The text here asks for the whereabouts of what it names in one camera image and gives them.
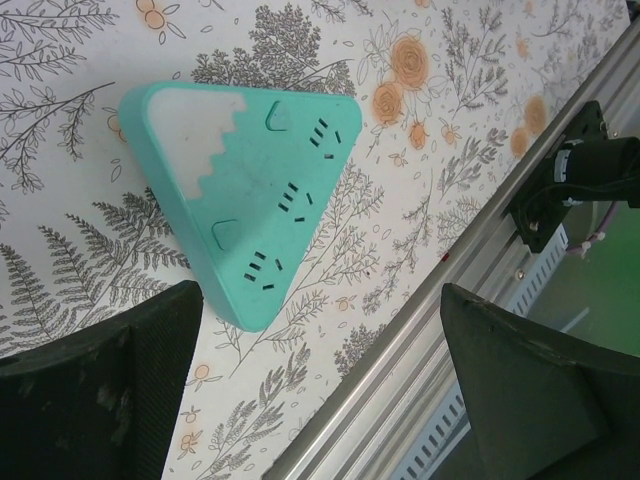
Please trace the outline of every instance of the floral tablecloth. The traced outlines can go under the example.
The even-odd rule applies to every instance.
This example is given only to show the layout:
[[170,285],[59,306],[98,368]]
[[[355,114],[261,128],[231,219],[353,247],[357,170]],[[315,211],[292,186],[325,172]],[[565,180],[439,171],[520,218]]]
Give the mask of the floral tablecloth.
[[620,36],[622,0],[0,1],[0,355],[190,278],[117,105],[180,80],[364,115],[281,315],[208,309],[166,478],[258,478]]

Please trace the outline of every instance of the cable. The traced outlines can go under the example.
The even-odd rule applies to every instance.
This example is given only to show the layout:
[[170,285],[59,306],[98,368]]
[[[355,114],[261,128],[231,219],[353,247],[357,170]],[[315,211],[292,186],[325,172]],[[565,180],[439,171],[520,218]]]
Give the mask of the cable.
[[589,235],[589,237],[587,237],[587,239],[580,245],[568,247],[566,250],[567,254],[581,255],[582,258],[584,258],[587,255],[589,249],[593,247],[596,242],[601,242],[602,240],[604,240],[607,229],[609,228],[609,225],[611,225],[613,218],[616,216],[619,206],[619,202],[613,202],[593,233]]
[[591,202],[591,218],[589,220],[589,228],[587,228],[587,232],[596,231],[596,227],[598,226],[598,212],[600,212],[599,206],[599,202]]
[[529,197],[529,199],[527,199],[527,201],[522,204],[522,207],[520,208],[519,217],[520,217],[520,220],[522,221],[522,225],[525,227],[528,227],[529,208],[531,207],[531,205],[535,200],[537,200],[542,195],[544,195],[545,193],[551,190],[573,189],[573,190],[579,190],[583,192],[606,193],[611,190],[616,190],[618,188],[625,187],[627,186],[627,184],[632,186],[634,182],[637,182],[637,181],[640,181],[640,175],[621,179],[621,180],[615,180],[613,182],[605,183],[603,185],[596,185],[596,186],[586,186],[586,185],[578,185],[578,184],[571,184],[571,183],[553,183],[551,185],[547,185],[541,188],[535,194]]

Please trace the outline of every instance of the teal power strip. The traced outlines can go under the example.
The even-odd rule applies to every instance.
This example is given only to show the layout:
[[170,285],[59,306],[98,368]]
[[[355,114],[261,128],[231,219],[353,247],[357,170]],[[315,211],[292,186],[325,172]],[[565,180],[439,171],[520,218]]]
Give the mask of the teal power strip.
[[350,97],[160,83],[119,120],[222,319],[267,328],[362,127]]

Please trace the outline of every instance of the power strip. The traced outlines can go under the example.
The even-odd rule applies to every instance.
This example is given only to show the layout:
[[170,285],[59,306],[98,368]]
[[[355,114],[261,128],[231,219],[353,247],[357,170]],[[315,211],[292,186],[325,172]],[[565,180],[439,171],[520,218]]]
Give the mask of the power strip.
[[[564,258],[567,246],[567,235],[561,225],[511,295],[506,310],[521,317],[529,314],[534,302]],[[460,384],[456,380],[413,446],[398,464],[391,479],[429,478],[469,429],[464,399]]]
[[118,118],[216,315],[266,329],[343,175],[358,103],[169,82],[131,90]]

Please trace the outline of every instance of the orange flower print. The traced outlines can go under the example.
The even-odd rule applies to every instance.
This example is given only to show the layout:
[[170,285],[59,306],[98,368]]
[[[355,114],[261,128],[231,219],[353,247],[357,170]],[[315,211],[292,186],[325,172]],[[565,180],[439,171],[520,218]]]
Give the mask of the orange flower print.
[[184,421],[187,423],[193,423],[198,419],[198,414],[200,413],[200,409],[196,410],[193,405],[191,405],[191,411],[186,411],[180,413],[181,417],[185,417]]
[[353,304],[353,301],[356,299],[357,295],[352,295],[350,297],[341,297],[338,300],[336,300],[336,304],[338,305],[338,310],[340,310],[341,312],[346,312],[347,310],[351,309],[351,310],[355,310],[355,305]]
[[203,431],[200,430],[198,433],[190,433],[182,437],[180,442],[180,450],[182,450],[182,453],[178,457],[178,460],[182,460],[188,453],[196,453],[193,447],[198,444],[198,438],[200,438],[202,432]]
[[424,123],[416,122],[411,127],[411,133],[409,134],[409,140],[411,146],[416,150],[422,150],[427,143],[427,131],[424,128]]
[[373,94],[373,112],[380,123],[393,125],[398,122],[402,106],[402,87],[387,82],[380,85]]
[[458,133],[460,127],[449,125],[444,118],[440,118],[440,122],[442,122],[440,133],[444,141],[447,142],[447,145],[453,145],[453,148],[458,148],[458,140],[462,138],[462,135]]
[[400,38],[391,52],[391,68],[404,87],[419,90],[429,76],[429,59],[422,42],[410,35]]
[[533,17],[533,8],[535,7],[535,4],[533,3],[533,0],[527,0],[524,3],[524,13],[526,13],[527,17]]
[[529,132],[526,128],[516,128],[511,134],[511,153],[520,159],[529,148]]
[[160,45],[164,45],[164,42],[167,41],[165,27],[167,27],[166,29],[175,36],[180,37],[183,40],[187,38],[176,24],[167,19],[168,16],[173,15],[180,8],[180,5],[177,3],[169,5],[160,11],[155,0],[136,0],[136,8],[143,15],[144,23],[147,27],[151,30],[160,31],[158,34],[158,42],[160,42]]
[[547,106],[544,98],[534,95],[524,107],[524,123],[532,135],[540,135],[547,128]]
[[393,160],[393,164],[396,167],[404,167],[405,165],[409,165],[409,162],[404,158],[404,155],[407,153],[407,149],[402,150],[402,153],[392,153],[389,155],[389,158]]
[[127,142],[126,137],[124,136],[124,133],[122,132],[122,128],[120,128],[120,120],[118,119],[118,111],[115,108],[109,108],[109,107],[104,107],[103,110],[105,112],[110,113],[111,115],[109,116],[109,118],[107,118],[107,127],[109,127],[109,130],[111,130],[112,132],[116,133],[118,135],[118,137],[120,138],[120,140],[122,140],[123,142]]
[[518,56],[523,60],[531,58],[531,53],[529,52],[529,39],[522,38],[518,35],[516,37],[516,50],[518,51]]
[[222,378],[222,375],[211,377],[209,376],[209,373],[211,373],[211,370],[208,365],[205,365],[204,363],[202,365],[198,365],[193,372],[193,379],[189,380],[186,386],[190,387],[191,385],[195,385],[197,392],[198,390],[200,390],[200,388],[202,388],[202,385],[204,385],[205,382],[217,382]]

